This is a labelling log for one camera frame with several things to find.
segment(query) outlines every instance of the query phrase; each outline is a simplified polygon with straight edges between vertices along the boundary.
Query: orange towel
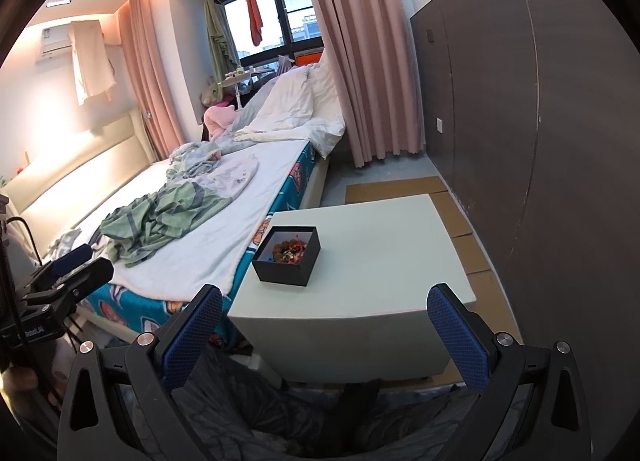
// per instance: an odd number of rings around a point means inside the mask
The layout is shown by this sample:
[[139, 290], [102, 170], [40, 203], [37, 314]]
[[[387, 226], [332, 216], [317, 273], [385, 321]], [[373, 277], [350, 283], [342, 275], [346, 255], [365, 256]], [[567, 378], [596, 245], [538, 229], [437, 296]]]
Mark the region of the orange towel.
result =
[[258, 9], [258, 3], [256, 0], [246, 0], [246, 4], [249, 7], [249, 22], [251, 24], [251, 40], [254, 46], [260, 46], [262, 42], [262, 18], [260, 16], [260, 10]]

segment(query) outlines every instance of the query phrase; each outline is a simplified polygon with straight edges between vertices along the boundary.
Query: dark wall panel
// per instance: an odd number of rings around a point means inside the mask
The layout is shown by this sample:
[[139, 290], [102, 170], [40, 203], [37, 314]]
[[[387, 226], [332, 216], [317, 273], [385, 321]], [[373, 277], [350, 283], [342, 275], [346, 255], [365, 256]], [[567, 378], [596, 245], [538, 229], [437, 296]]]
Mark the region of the dark wall panel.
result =
[[529, 0], [540, 128], [502, 276], [524, 339], [575, 352], [595, 459], [640, 405], [640, 55], [601, 0]]
[[[422, 108], [427, 152], [449, 185], [453, 182], [453, 89], [447, 34], [438, 0], [433, 0], [411, 19], [420, 70]], [[436, 119], [442, 120], [443, 132]]]
[[452, 187], [501, 273], [522, 218], [536, 135], [529, 12], [525, 0], [438, 1], [453, 75]]

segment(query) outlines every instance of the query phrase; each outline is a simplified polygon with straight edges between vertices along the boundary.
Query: white air conditioner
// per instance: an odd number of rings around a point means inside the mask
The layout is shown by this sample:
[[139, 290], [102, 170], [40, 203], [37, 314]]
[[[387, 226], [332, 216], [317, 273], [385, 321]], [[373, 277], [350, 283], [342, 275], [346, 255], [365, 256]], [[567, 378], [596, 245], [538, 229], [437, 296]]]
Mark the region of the white air conditioner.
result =
[[71, 53], [69, 25], [60, 24], [59, 26], [45, 28], [42, 31], [38, 60], [45, 60], [66, 53]]

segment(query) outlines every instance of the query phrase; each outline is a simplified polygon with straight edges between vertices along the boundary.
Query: pink curtain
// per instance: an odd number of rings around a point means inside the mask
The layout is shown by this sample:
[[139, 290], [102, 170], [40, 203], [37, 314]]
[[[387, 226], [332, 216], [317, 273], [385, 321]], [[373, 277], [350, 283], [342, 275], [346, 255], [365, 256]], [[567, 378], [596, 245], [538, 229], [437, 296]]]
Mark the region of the pink curtain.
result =
[[129, 0], [118, 10], [120, 38], [133, 90], [161, 159], [184, 143], [164, 75], [149, 0]]
[[423, 148], [401, 0], [312, 0], [357, 167]]

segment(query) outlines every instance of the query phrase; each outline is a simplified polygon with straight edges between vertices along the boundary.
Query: pink pillow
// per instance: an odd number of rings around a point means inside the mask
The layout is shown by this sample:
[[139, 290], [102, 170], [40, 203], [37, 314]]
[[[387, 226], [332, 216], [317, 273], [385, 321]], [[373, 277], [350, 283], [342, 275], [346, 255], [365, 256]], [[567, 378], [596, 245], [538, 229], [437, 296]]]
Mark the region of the pink pillow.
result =
[[211, 106], [204, 113], [204, 124], [209, 131], [209, 141], [213, 142], [220, 134], [224, 133], [235, 120], [239, 112], [233, 106]]

